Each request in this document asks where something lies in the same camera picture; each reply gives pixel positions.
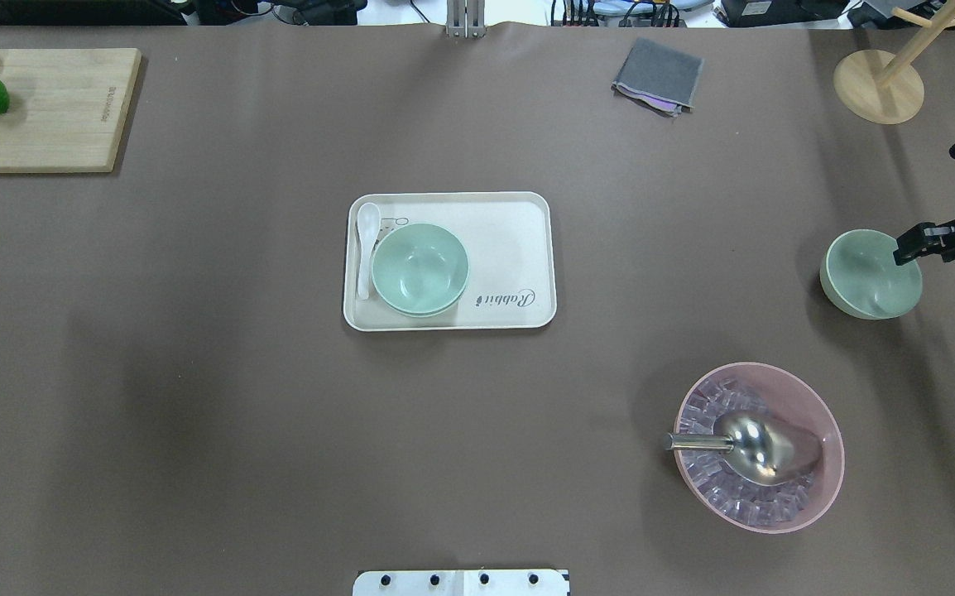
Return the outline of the green bowl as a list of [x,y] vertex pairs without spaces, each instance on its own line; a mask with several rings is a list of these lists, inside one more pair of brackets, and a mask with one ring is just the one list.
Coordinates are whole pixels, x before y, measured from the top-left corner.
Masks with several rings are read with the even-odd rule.
[[418,296],[380,296],[382,303],[399,315],[413,318],[429,318],[444,315],[451,310],[458,308],[461,302],[461,296],[455,296],[454,300],[440,298],[418,297]]
[[892,320],[916,308],[923,273],[916,261],[899,265],[896,238],[872,229],[838,235],[819,264],[825,296],[859,320]]
[[434,223],[409,223],[387,234],[372,257],[380,296],[447,298],[465,293],[471,272],[461,238]]

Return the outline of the bamboo cutting board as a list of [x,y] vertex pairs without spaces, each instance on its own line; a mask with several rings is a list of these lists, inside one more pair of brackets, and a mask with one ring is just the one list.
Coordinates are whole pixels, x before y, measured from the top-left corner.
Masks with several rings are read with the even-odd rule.
[[141,61],[137,48],[0,49],[0,174],[112,172]]

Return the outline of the wooden mug tree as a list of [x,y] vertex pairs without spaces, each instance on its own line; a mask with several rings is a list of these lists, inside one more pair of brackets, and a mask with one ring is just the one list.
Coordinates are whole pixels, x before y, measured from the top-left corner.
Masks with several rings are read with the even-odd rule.
[[904,49],[856,50],[833,72],[837,97],[857,116],[872,123],[895,125],[916,116],[924,102],[924,84],[912,63],[944,30],[955,27],[955,1],[947,1],[932,18],[895,7],[891,14],[919,26]]

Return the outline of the pink bowl with ice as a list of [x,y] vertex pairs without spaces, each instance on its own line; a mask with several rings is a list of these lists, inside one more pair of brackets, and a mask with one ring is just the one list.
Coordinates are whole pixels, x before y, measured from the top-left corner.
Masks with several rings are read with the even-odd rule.
[[833,505],[845,473],[845,449],[836,419],[822,397],[794,374],[768,363],[728,363],[696,381],[679,407],[673,431],[709,435],[729,411],[759,411],[810,431],[823,457],[807,472],[762,487],[731,471],[720,454],[674,453],[679,475],[710,512],[758,533],[789,533],[811,526]]

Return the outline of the metal ice scoop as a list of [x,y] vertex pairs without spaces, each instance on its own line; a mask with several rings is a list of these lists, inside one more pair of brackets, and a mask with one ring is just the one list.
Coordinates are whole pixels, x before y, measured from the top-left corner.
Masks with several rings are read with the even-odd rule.
[[806,429],[756,411],[729,411],[706,434],[667,433],[666,450],[717,452],[728,468],[750,482],[772,487],[814,471],[823,457],[822,442]]

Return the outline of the grey folded cloth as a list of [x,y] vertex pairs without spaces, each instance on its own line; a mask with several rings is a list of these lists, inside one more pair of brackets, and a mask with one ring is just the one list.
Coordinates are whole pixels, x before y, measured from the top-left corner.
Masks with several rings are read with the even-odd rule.
[[677,117],[693,109],[704,65],[705,60],[699,56],[639,38],[634,41],[611,88],[656,112]]

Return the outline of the white ceramic spoon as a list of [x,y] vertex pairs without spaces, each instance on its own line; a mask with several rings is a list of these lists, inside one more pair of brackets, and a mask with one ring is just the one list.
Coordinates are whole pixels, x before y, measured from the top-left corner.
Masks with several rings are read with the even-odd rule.
[[372,254],[382,230],[382,211],[379,206],[371,201],[361,204],[357,214],[357,230],[360,250],[357,298],[367,300],[372,285]]

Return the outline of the cream rabbit serving tray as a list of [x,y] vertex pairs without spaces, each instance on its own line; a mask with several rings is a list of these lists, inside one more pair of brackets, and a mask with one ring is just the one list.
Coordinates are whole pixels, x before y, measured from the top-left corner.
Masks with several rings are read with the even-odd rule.
[[[391,309],[372,291],[360,300],[356,284],[360,242],[358,212],[373,203],[382,214],[379,237],[413,223],[458,235],[470,257],[462,298],[446,312],[417,318]],[[529,191],[367,194],[348,211],[342,312],[361,332],[410,329],[533,329],[557,312],[549,206]]]

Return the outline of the green bowl on tray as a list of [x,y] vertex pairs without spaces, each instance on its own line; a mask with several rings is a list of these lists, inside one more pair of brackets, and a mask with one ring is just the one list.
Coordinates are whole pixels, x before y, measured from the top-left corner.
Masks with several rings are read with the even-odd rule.
[[454,300],[440,298],[418,297],[418,296],[380,296],[382,303],[399,315],[413,318],[429,318],[444,315],[451,310],[458,308],[461,302],[461,296],[455,296]]

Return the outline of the aluminium frame post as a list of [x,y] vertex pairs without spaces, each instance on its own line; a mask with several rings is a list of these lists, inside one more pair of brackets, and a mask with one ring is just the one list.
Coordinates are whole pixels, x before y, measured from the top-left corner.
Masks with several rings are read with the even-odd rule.
[[448,0],[446,35],[454,39],[480,39],[486,35],[485,0]]

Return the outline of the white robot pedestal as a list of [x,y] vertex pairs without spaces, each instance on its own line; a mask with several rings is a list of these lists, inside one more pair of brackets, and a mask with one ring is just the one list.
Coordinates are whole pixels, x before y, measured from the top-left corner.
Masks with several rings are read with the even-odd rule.
[[571,595],[567,570],[369,570],[353,595]]

